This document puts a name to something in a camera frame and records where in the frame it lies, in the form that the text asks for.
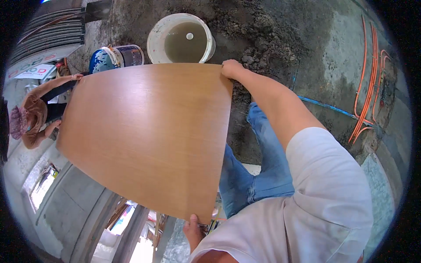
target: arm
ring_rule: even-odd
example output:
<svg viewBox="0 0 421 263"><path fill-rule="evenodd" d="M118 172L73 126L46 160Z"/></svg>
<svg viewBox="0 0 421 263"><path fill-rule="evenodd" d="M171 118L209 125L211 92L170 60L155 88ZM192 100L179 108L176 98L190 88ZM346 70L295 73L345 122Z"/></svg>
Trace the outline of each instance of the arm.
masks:
<svg viewBox="0 0 421 263"><path fill-rule="evenodd" d="M51 123L49 126L47 126L44 130L38 132L36 136L34 137L34 140L29 140L26 137L22 137L24 145L29 149L35 149L37 148L43 140L48 138L51 133L53 132L54 128L58 128L61 124L61 120L57 120L53 123Z"/></svg>
<svg viewBox="0 0 421 263"><path fill-rule="evenodd" d="M244 85L266 114L276 136L286 149L291 138L309 127L325 127L286 86L251 72L235 60L223 62L222 74Z"/></svg>
<svg viewBox="0 0 421 263"><path fill-rule="evenodd" d="M47 92L49 92L50 90L63 85L64 83L71 81L71 80L80 80L83 77L82 74L75 74L75 75L70 75L70 76L64 76L64 77L58 77L55 78L53 80L50 80L44 84L39 85L38 87L36 87L35 89L33 89L31 91L31 93L33 94L37 94L38 98L41 98L42 96L44 96Z"/></svg>

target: hand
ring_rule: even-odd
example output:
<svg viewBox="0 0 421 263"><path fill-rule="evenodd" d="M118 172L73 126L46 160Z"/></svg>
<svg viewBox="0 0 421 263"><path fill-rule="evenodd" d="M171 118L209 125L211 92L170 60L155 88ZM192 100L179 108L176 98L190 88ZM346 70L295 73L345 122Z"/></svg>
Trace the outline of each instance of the hand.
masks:
<svg viewBox="0 0 421 263"><path fill-rule="evenodd" d="M83 77L83 74L73 74L72 80L81 80Z"/></svg>
<svg viewBox="0 0 421 263"><path fill-rule="evenodd" d="M51 123L51 126L60 129L61 120L56 120L55 122Z"/></svg>
<svg viewBox="0 0 421 263"><path fill-rule="evenodd" d="M205 237L203 229L199 227L197 223L197 215L190 216L190 222L184 223L183 232L186 235L187 240L190 244L190 254L197 248L200 241Z"/></svg>
<svg viewBox="0 0 421 263"><path fill-rule="evenodd" d="M242 64L235 59L222 62L222 74L229 79L236 79L238 74L244 70Z"/></svg>

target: murky water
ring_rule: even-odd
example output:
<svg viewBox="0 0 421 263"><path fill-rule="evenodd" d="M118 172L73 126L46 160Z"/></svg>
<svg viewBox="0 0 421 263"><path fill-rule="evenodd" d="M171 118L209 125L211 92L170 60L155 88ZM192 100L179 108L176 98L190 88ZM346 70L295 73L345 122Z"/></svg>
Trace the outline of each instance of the murky water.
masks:
<svg viewBox="0 0 421 263"><path fill-rule="evenodd" d="M186 22L175 26L168 33L165 52L174 63L198 63L205 53L206 43L205 29L200 24Z"/></svg>

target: bucket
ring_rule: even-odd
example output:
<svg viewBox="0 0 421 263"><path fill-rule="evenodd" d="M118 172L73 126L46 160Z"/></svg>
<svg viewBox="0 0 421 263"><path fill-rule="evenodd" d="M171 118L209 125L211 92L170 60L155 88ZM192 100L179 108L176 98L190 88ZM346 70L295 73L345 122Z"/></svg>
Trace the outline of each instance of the bucket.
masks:
<svg viewBox="0 0 421 263"><path fill-rule="evenodd" d="M208 26L197 16L187 13L177 13L166 16L159 20L149 33L147 51L148 56L153 64L172 63L165 52L165 38L171 29L179 24L186 22L200 24L206 32L206 49L199 63L205 63L213 56L215 53L216 44Z"/></svg>
<svg viewBox="0 0 421 263"><path fill-rule="evenodd" d="M143 65L145 57L142 49L137 45L102 47L96 50L89 63L89 72L96 73L127 66Z"/></svg>

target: wooden board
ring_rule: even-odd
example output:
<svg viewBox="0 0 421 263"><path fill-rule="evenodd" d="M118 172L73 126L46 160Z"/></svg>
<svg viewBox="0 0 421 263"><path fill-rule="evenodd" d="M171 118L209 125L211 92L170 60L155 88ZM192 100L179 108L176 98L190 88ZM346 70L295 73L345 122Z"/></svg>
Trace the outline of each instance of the wooden board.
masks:
<svg viewBox="0 0 421 263"><path fill-rule="evenodd" d="M85 76L64 113L57 149L125 198L209 223L232 97L221 68L151 64Z"/></svg>

